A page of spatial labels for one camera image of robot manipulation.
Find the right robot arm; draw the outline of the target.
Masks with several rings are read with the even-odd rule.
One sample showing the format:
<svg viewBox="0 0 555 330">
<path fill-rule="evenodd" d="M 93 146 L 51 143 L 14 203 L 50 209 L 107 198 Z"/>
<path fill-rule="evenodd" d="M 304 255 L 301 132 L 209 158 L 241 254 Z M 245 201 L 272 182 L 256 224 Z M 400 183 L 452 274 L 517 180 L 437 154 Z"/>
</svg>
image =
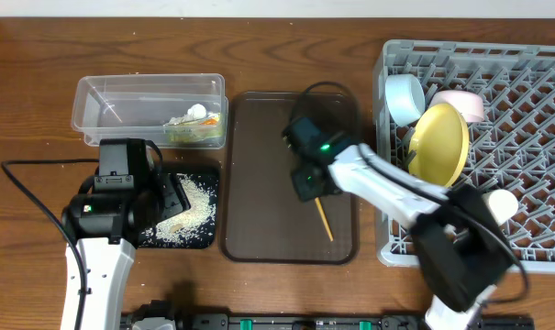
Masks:
<svg viewBox="0 0 555 330">
<path fill-rule="evenodd" d="M 301 201 L 350 193 L 409 232 L 433 293 L 424 316 L 427 328 L 468 328 L 492 303 L 497 283 L 521 265 L 477 189 L 448 189 L 419 180 L 379 157 L 357 136 L 309 117 L 291 120 L 283 140 L 299 159 L 291 177 Z"/>
</svg>

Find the yellow plate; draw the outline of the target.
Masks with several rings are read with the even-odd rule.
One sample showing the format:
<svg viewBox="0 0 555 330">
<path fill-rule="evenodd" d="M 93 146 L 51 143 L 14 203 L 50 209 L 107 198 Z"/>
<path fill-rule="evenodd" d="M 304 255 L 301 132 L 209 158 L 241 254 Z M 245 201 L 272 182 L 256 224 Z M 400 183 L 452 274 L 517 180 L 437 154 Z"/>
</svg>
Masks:
<svg viewBox="0 0 555 330">
<path fill-rule="evenodd" d="M 431 106 L 418 120 L 409 141 L 408 172 L 450 187 L 460 176 L 470 148 L 465 119 L 450 104 Z"/>
</svg>

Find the white napkin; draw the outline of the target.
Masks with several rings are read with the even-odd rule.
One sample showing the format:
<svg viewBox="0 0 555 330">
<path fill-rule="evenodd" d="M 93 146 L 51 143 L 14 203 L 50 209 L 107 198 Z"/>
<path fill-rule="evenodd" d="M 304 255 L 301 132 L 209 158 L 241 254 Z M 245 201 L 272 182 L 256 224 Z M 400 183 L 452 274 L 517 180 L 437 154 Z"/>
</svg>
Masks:
<svg viewBox="0 0 555 330">
<path fill-rule="evenodd" d="M 178 126 L 181 124 L 195 122 L 207 117 L 207 111 L 202 104 L 194 104 L 187 113 L 180 117 L 172 117 L 167 123 L 167 126 Z"/>
</svg>

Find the colourful snack wrapper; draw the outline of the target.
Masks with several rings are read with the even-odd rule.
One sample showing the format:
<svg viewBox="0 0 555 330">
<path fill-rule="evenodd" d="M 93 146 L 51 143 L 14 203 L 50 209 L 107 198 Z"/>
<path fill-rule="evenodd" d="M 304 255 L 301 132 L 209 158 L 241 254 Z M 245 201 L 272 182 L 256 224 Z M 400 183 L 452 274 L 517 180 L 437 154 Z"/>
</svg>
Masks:
<svg viewBox="0 0 555 330">
<path fill-rule="evenodd" d="M 180 123 L 178 118 L 164 125 L 164 133 L 171 142 L 195 143 L 222 136 L 221 115 L 212 114 L 202 119 Z"/>
</svg>

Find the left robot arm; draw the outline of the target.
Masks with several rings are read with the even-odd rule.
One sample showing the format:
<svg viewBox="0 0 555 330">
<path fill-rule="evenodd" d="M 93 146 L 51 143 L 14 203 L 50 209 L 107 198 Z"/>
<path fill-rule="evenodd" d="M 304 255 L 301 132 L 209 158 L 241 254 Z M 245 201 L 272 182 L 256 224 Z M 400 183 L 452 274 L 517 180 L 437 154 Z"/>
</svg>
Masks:
<svg viewBox="0 0 555 330">
<path fill-rule="evenodd" d="M 95 174 L 61 214 L 70 238 L 61 328 L 119 328 L 140 234 L 190 209 L 175 174 L 152 159 L 159 153 L 145 139 L 100 142 Z"/>
</svg>

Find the wooden chopstick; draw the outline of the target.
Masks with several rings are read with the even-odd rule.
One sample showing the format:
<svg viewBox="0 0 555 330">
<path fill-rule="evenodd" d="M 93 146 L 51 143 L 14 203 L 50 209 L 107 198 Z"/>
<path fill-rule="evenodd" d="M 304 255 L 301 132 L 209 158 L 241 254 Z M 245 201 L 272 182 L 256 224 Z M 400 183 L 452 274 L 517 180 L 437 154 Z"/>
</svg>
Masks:
<svg viewBox="0 0 555 330">
<path fill-rule="evenodd" d="M 320 218 L 322 220 L 322 224 L 323 224 L 323 226 L 324 226 L 324 228 L 327 232 L 328 239 L 329 239 L 330 242 L 333 242 L 334 237 L 333 237 L 329 222 L 327 220 L 325 210 L 324 210 L 323 205 L 321 203 L 321 200 L 320 200 L 319 197 L 316 197 L 314 201 L 315 201 L 316 209 L 318 210 Z"/>
</svg>

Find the light blue bowl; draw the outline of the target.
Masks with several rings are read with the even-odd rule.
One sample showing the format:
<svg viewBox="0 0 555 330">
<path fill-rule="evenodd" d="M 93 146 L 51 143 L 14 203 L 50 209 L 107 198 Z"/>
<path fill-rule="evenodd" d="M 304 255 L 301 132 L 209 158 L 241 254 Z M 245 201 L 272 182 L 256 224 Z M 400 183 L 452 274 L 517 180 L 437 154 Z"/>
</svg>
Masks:
<svg viewBox="0 0 555 330">
<path fill-rule="evenodd" d="M 400 127 L 416 122 L 425 112 L 423 88 L 412 74 L 388 76 L 385 80 L 384 99 L 391 118 Z"/>
</svg>

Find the white rice bowl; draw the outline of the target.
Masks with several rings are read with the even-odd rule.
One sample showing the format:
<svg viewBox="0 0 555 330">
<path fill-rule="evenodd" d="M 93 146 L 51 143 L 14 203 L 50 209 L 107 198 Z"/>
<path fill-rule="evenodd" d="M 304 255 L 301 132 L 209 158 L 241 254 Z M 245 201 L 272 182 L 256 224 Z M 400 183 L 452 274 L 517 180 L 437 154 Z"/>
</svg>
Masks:
<svg viewBox="0 0 555 330">
<path fill-rule="evenodd" d="M 429 104 L 453 106 L 467 123 L 479 123 L 484 120 L 483 99 L 481 96 L 466 91 L 448 90 L 436 93 Z"/>
</svg>

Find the small white green cup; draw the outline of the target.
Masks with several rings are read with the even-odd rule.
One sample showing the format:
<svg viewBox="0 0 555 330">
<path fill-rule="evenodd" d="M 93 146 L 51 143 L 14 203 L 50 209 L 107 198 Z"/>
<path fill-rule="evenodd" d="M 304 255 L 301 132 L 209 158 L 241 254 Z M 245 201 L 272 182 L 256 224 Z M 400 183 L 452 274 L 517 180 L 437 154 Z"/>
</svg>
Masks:
<svg viewBox="0 0 555 330">
<path fill-rule="evenodd" d="M 487 192 L 482 195 L 482 198 L 495 222 L 500 226 L 510 220 L 518 211 L 518 200 L 508 190 Z"/>
</svg>

